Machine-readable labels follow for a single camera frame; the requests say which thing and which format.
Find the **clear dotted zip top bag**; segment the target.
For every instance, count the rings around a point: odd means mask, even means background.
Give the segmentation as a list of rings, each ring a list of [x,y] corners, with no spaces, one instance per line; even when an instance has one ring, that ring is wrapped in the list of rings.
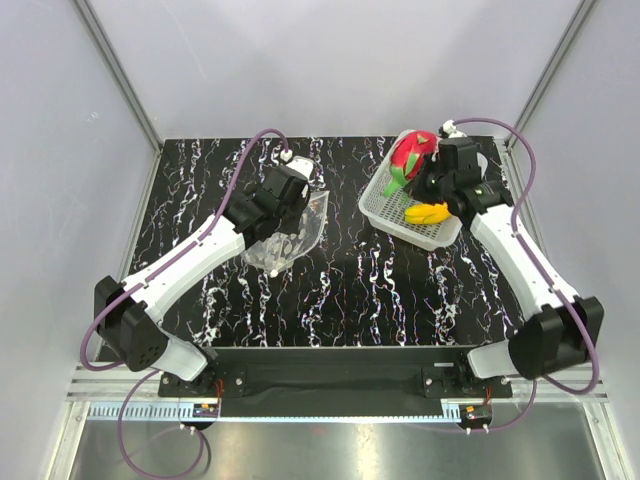
[[[241,254],[247,265],[263,270],[270,277],[291,268],[300,257],[308,254],[319,242],[324,231],[328,191],[313,192],[303,210],[295,233],[274,233]]]

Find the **red dragon fruit toy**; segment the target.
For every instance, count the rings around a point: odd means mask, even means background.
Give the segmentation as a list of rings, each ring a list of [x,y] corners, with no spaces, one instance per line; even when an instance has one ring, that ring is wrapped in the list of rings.
[[[436,134],[424,130],[413,131],[397,141],[390,152],[388,170],[391,180],[383,196],[392,196],[416,178],[425,160],[436,152],[438,142]]]

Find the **white plastic basket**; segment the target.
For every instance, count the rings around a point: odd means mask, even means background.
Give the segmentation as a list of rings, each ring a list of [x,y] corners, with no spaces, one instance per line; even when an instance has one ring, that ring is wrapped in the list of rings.
[[[361,195],[359,209],[372,227],[414,246],[433,251],[440,247],[449,246],[454,242],[462,229],[461,221],[452,214],[449,219],[435,225],[411,225],[406,223],[404,220],[405,210],[412,205],[422,203],[410,196],[410,183],[415,178],[392,196],[383,196],[383,191],[391,180],[388,170],[391,149],[396,145],[397,141],[413,131],[416,130],[402,132],[394,141]],[[483,180],[487,168],[487,160],[479,152],[478,160],[482,169]]]

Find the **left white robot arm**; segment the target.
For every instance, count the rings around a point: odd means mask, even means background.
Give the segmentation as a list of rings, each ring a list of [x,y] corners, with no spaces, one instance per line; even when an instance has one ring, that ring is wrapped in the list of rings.
[[[295,157],[269,171],[255,190],[232,194],[220,216],[151,266],[116,281],[111,276],[94,287],[96,331],[130,371],[156,368],[180,378],[196,396],[215,386],[212,359],[196,345],[162,329],[171,306],[212,270],[277,234],[299,230],[309,198],[311,160]]]

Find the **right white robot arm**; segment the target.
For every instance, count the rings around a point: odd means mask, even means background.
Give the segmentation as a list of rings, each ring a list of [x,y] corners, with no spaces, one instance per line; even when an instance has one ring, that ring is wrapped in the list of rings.
[[[557,371],[590,363],[599,379],[597,341],[604,308],[583,298],[553,269],[520,226],[508,189],[484,179],[473,140],[439,142],[416,179],[419,197],[446,203],[489,252],[516,296],[525,323],[508,340],[471,349],[454,371],[454,384],[466,396],[486,389],[490,378],[518,375],[549,379]]]

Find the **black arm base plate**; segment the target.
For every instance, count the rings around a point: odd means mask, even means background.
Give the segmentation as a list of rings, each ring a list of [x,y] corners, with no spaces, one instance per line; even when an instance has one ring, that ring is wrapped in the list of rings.
[[[219,399],[224,419],[427,420],[444,401],[502,400],[499,377],[472,378],[460,346],[220,348],[193,382],[160,380],[164,398]]]

